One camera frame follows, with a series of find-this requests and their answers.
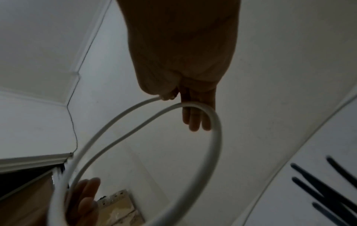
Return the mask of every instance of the hand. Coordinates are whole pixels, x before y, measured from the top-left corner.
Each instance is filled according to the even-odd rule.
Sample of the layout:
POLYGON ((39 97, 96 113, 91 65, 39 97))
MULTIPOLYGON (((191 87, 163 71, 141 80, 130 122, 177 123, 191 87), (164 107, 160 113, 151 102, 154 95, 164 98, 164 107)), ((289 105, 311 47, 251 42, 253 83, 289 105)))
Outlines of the hand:
MULTIPOLYGON (((76 185, 66 214, 70 226, 95 226, 98 221, 98 205, 94 201, 100 185, 99 178, 82 180, 76 185)), ((37 217, 26 226, 46 226, 48 207, 37 211, 37 217)))
MULTIPOLYGON (((231 62, 238 0, 118 0, 128 27, 129 50, 143 91, 163 100, 198 101, 215 108, 216 86, 231 62)), ((182 110, 191 131, 210 130, 196 108, 182 110)))

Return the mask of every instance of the white cable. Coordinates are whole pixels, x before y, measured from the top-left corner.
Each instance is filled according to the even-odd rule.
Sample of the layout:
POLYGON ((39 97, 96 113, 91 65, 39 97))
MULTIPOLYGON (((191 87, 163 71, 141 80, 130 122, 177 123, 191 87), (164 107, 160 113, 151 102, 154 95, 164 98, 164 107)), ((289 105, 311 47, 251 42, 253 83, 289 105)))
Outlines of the white cable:
POLYGON ((74 187, 80 180, 81 176, 83 173, 86 171, 86 169, 97 159, 99 158, 102 154, 104 154, 106 151, 108 151, 110 148, 112 148, 114 145, 118 144, 122 140, 126 139, 133 133, 137 132, 140 130, 142 127, 145 125, 149 124, 151 121, 154 119, 158 118, 159 116, 172 111, 177 108, 183 108, 183 107, 196 107, 201 109, 203 112, 205 112, 210 121, 211 121, 211 127, 212 127, 212 138, 210 141, 209 149, 204 157, 204 161, 200 168, 198 169, 197 173, 194 175, 191 183, 189 186, 184 189, 183 193, 173 202, 171 202, 158 216, 156 216, 154 219, 150 220, 145 224, 145 226, 169 226, 169 225, 175 225, 189 210, 189 208, 193 205, 193 203, 196 201, 196 199, 199 197, 203 189, 205 188, 206 184, 208 183, 209 179, 211 178, 214 169, 217 165, 219 155, 221 153, 221 147, 222 147, 222 128, 221 128, 221 123, 219 121, 219 118, 216 114, 216 112, 209 107, 208 105, 198 103, 198 102, 186 102, 186 103, 179 103, 172 105, 170 107, 167 107, 158 113, 156 113, 154 116, 140 124, 138 127, 134 128, 121 138, 117 139, 116 141, 112 142, 110 145, 105 147, 103 150, 98 152, 93 158, 91 158, 85 166, 79 171, 77 176, 75 177, 73 183, 71 184, 67 199, 65 201, 65 194, 67 192, 67 185, 69 184, 70 178, 77 167, 79 161, 81 158, 85 155, 85 153, 91 148, 91 146, 96 142, 96 140, 103 135, 103 133, 109 129, 115 122, 117 122, 119 119, 124 117, 126 114, 132 112, 133 110, 144 106, 148 103, 158 101, 160 100, 160 97, 155 97, 151 98, 149 100, 143 101, 141 103, 138 103, 131 108, 125 110, 115 118, 113 118, 110 122, 108 122, 102 129, 100 129, 88 142, 87 144, 80 150, 79 152, 76 153, 75 157, 73 158, 70 166, 64 171, 64 174, 58 184, 58 187, 55 189, 51 203, 50 203, 50 208, 48 211, 48 225, 49 226, 68 226, 66 219, 65 219, 65 212, 69 203, 69 200, 71 199, 71 195, 73 192, 74 187))

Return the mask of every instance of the white curved surface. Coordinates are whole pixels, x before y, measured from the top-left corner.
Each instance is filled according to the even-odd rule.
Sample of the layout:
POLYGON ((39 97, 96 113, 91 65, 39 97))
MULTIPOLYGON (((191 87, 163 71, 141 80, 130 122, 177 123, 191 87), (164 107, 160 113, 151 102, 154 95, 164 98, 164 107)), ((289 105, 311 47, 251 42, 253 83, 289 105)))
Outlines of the white curved surface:
POLYGON ((130 135, 134 134, 141 128, 143 128, 148 123, 152 122, 154 119, 158 118, 159 116, 182 107, 196 107, 204 111, 210 118, 211 126, 212 126, 212 138, 209 146, 209 150, 205 156, 205 160, 202 163, 201 167, 199 168, 198 172, 193 177, 189 186, 182 192, 175 201, 170 203, 169 206, 165 208, 157 217, 150 220, 145 225, 147 226, 160 226, 160 225, 174 225, 176 224, 189 210, 189 208, 193 205, 193 203, 197 200, 205 186, 207 185, 211 175, 214 172, 214 169, 217 165, 219 154, 222 148, 222 128, 219 118, 216 112, 209 106, 198 103, 198 102, 186 102, 186 103, 178 103, 167 107, 157 114, 122 136, 121 138, 117 139, 116 141, 112 142, 110 145, 105 147, 103 150, 98 152, 94 157, 92 157, 85 166, 80 170, 77 174, 75 179, 73 180, 67 195, 67 200, 65 203, 65 195, 67 192, 67 185, 70 182, 71 176, 74 173, 79 161, 82 157, 86 154, 86 152, 91 148, 91 146, 96 142, 103 133, 108 130, 115 122, 120 120, 126 114, 132 112, 133 110, 144 106, 148 103, 160 100, 159 97, 151 98, 149 100, 140 102, 134 105, 131 108, 128 108, 115 118, 113 118, 110 122, 108 122, 102 129, 100 129, 89 141, 88 143, 79 151, 79 153, 75 156, 71 164, 69 165, 68 169, 64 172, 63 177, 60 180, 59 186, 54 191, 54 194, 51 199, 49 213, 48 213, 48 225, 50 226, 67 226, 67 222, 65 220, 65 212, 71 198, 72 192, 74 187, 80 180, 83 173, 86 169, 102 154, 108 151, 111 147, 118 144, 122 140, 126 139, 130 135))
POLYGON ((258 201, 245 226, 335 226, 313 208, 311 203, 316 200, 292 182, 291 178, 296 176, 311 186, 290 167, 290 163, 298 164, 356 203, 356 189, 326 161, 326 156, 330 155, 351 174, 357 175, 356 116, 357 99, 331 118, 282 168, 258 201))

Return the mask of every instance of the person's arm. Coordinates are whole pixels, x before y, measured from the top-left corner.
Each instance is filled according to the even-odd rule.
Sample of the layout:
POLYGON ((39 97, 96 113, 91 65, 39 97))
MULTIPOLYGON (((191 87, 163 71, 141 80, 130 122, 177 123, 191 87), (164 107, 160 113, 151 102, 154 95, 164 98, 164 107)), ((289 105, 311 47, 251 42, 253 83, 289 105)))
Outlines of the person's arm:
MULTIPOLYGON (((118 0, 129 50, 143 91, 215 107, 216 86, 232 59, 240 0, 118 0)), ((183 121, 197 131, 209 119, 183 109, 183 121)))

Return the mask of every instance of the white hose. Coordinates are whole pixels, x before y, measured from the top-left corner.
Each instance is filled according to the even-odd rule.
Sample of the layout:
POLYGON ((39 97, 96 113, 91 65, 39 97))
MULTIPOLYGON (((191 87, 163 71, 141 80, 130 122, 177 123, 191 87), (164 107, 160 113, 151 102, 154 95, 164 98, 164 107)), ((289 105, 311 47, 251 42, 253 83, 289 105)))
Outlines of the white hose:
POLYGON ((85 166, 80 170, 80 172, 77 174, 75 179, 73 180, 73 183, 71 184, 69 191, 68 191, 68 196, 65 201, 65 194, 67 192, 67 186, 69 184, 70 178, 76 169, 79 161, 82 159, 82 157, 85 155, 85 153, 91 148, 91 146, 96 142, 96 140, 103 135, 103 133, 109 129, 115 122, 117 122, 119 119, 124 117, 126 114, 132 112, 133 110, 144 106, 148 103, 158 101, 160 100, 160 97, 155 97, 151 98, 149 100, 143 101, 141 103, 138 103, 131 108, 125 110, 115 118, 113 118, 110 122, 108 122, 102 129, 100 129, 88 142, 87 144, 80 150, 79 152, 76 153, 75 157, 73 158, 71 164, 69 167, 64 171, 64 174, 58 184, 58 187, 56 187, 51 203, 50 203, 50 208, 48 212, 48 225, 49 226, 68 226, 66 219, 65 219, 65 212, 68 207, 69 200, 71 199, 71 195, 73 192, 74 187, 82 177, 83 173, 86 171, 86 169, 97 159, 99 158, 102 154, 104 154, 106 151, 108 151, 110 148, 112 148, 114 145, 118 144, 122 140, 126 139, 133 133, 137 132, 140 130, 142 127, 145 125, 149 124, 151 121, 154 119, 158 118, 159 116, 177 109, 177 108, 183 108, 183 107, 196 107, 201 109, 203 112, 205 112, 210 121, 211 121, 211 127, 212 127, 212 138, 210 141, 209 149, 204 157, 204 161, 202 165, 200 166, 198 172, 194 175, 191 183, 187 188, 184 189, 183 193, 173 202, 171 202, 158 216, 156 216, 154 219, 150 220, 145 224, 145 226, 169 226, 169 225, 175 225, 189 210, 189 208, 193 205, 193 203, 196 201, 196 199, 199 197, 203 189, 205 188, 206 184, 208 183, 209 179, 211 178, 214 169, 217 165, 219 155, 221 153, 221 147, 222 147, 222 128, 221 128, 221 123, 219 121, 219 118, 216 114, 216 112, 209 107, 208 105, 198 103, 198 102, 185 102, 185 103, 179 103, 172 105, 170 107, 167 107, 158 113, 156 113, 154 116, 122 136, 121 138, 117 139, 116 141, 112 142, 110 145, 105 147, 103 150, 98 152, 93 158, 91 158, 85 166))

